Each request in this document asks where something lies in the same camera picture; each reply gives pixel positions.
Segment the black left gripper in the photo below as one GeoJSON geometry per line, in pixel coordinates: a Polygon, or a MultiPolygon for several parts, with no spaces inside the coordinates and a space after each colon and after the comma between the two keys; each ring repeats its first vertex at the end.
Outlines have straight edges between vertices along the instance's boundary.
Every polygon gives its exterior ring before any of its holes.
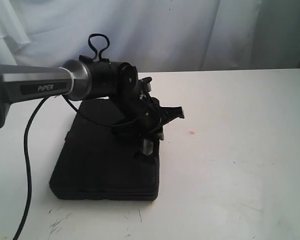
{"type": "Polygon", "coordinates": [[[154,142],[151,139],[164,139],[163,128],[171,121],[184,119],[181,106],[161,107],[160,102],[150,96],[151,77],[142,79],[125,77],[119,84],[118,94],[111,96],[110,100],[120,110],[124,118],[111,127],[114,135],[140,135],[144,138],[140,148],[133,154],[135,160],[153,160],[154,142]]]}

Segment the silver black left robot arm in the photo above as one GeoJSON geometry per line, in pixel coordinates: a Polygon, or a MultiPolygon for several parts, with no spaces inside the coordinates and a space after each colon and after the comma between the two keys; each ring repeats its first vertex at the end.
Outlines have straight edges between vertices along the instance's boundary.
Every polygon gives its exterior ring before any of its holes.
{"type": "Polygon", "coordinates": [[[150,96],[151,78],[127,62],[68,60],[62,67],[0,65],[0,128],[14,103],[62,95],[71,101],[108,97],[124,118],[114,134],[163,138],[163,126],[184,118],[181,107],[162,107],[150,96]]]}

